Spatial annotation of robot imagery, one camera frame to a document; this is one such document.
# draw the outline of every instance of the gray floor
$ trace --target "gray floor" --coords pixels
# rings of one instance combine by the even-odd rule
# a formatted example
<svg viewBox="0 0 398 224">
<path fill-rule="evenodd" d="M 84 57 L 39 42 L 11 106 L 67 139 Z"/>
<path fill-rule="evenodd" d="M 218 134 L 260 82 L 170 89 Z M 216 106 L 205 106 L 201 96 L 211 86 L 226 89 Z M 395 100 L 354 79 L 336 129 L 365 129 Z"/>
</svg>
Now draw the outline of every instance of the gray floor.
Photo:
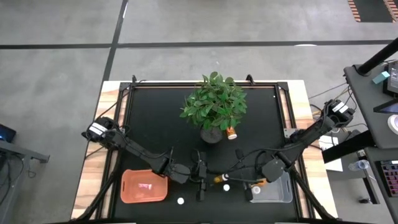
<svg viewBox="0 0 398 224">
<path fill-rule="evenodd" d="M 0 0 L 0 45 L 110 43 L 120 7 L 121 0 Z M 136 0 L 119 42 L 383 40 L 396 38 L 397 26 L 355 22 L 345 0 Z M 302 79 L 313 96 L 345 82 L 345 66 L 382 47 L 118 49 L 109 79 L 186 80 L 217 70 L 236 79 Z M 69 219 L 86 147 L 80 132 L 93 118 L 108 52 L 0 50 L 0 123 L 18 131 L 17 144 L 51 155 L 44 166 L 32 164 L 37 177 L 26 180 L 14 223 Z M 322 106 L 343 88 L 310 102 Z M 352 124 L 360 122 L 358 111 Z M 366 196 L 361 180 L 331 187 L 340 218 L 392 223 L 385 204 L 356 203 Z"/>
</svg>

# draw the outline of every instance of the red object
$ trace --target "red object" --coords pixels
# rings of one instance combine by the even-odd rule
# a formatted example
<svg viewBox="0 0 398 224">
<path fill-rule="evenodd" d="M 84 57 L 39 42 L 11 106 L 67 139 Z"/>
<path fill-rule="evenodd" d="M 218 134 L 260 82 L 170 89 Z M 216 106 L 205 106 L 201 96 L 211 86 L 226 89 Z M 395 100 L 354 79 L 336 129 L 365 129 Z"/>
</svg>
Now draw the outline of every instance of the red object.
<svg viewBox="0 0 398 224">
<path fill-rule="evenodd" d="M 126 170 L 122 175 L 120 197 L 124 203 L 158 202 L 166 198 L 167 177 L 151 170 Z"/>
</svg>

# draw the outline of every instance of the wooden table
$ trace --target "wooden table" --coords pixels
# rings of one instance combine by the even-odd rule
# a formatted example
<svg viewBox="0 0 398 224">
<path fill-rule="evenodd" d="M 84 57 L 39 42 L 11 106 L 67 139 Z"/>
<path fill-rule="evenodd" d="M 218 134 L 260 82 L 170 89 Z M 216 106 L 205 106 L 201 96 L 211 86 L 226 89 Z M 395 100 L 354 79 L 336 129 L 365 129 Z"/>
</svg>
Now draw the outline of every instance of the wooden table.
<svg viewBox="0 0 398 224">
<path fill-rule="evenodd" d="M 257 82 L 288 82 L 290 100 L 292 103 L 297 128 L 306 129 L 313 123 L 312 112 L 310 109 L 310 104 L 308 102 L 308 96 L 305 90 L 303 80 L 267 80 Z M 100 115 L 116 102 L 119 93 L 120 83 L 121 81 L 108 81 L 103 83 L 95 117 Z M 283 107 L 286 108 L 287 104 L 285 97 L 281 95 L 281 98 Z M 123 99 L 121 105 L 119 124 L 123 123 L 125 104 L 126 98 Z M 104 116 L 113 118 L 114 113 L 115 108 L 112 108 L 107 113 L 105 113 Z M 284 113 L 287 120 L 287 127 L 289 128 L 289 114 L 286 109 L 284 109 Z M 89 143 L 87 154 L 95 151 L 99 147 L 99 144 L 92 142 Z M 322 152 L 317 148 L 309 147 L 304 151 L 303 158 L 311 191 L 319 200 L 319 202 L 326 208 L 326 210 L 334 217 L 337 217 L 335 202 L 331 193 L 325 164 L 323 163 Z M 84 162 L 71 218 L 79 217 L 85 211 L 86 207 L 95 198 L 95 195 L 98 193 L 101 187 L 101 179 L 103 176 L 105 159 L 106 150 L 103 149 L 87 158 L 87 160 Z M 304 217 L 308 217 L 305 196 L 301 189 L 299 190 L 299 192 L 303 215 Z M 108 191 L 104 200 L 104 207 L 102 211 L 103 217 L 106 217 L 108 213 L 109 198 L 110 190 Z"/>
</svg>

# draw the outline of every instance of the white paper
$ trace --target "white paper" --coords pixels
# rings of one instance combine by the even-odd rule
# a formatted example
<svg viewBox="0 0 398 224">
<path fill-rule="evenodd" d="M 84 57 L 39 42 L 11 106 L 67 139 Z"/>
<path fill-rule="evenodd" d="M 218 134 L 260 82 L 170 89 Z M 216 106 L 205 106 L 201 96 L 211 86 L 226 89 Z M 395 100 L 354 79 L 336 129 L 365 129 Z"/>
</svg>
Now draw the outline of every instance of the white paper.
<svg viewBox="0 0 398 224">
<path fill-rule="evenodd" d="M 333 142 L 331 141 L 330 136 L 321 136 L 319 139 L 319 147 L 323 150 L 327 150 L 330 147 L 333 147 L 333 144 L 338 144 L 338 139 L 333 137 Z M 335 161 L 328 162 L 325 164 L 327 170 L 334 170 L 334 171 L 343 171 L 343 166 L 341 165 L 341 159 L 336 159 Z"/>
</svg>

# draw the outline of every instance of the white ball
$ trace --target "white ball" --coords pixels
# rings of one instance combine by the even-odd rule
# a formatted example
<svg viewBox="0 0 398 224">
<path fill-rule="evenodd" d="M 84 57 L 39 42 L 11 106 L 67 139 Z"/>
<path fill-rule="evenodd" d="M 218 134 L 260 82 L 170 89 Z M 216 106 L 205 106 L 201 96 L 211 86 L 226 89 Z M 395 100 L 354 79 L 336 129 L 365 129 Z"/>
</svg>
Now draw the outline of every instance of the white ball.
<svg viewBox="0 0 398 224">
<path fill-rule="evenodd" d="M 223 186 L 224 191 L 229 191 L 230 188 L 231 187 L 228 184 L 224 184 L 224 186 Z"/>
<path fill-rule="evenodd" d="M 184 198 L 178 198 L 178 199 L 177 199 L 177 203 L 178 203 L 179 205 L 182 205 L 182 204 L 184 203 Z"/>
</svg>

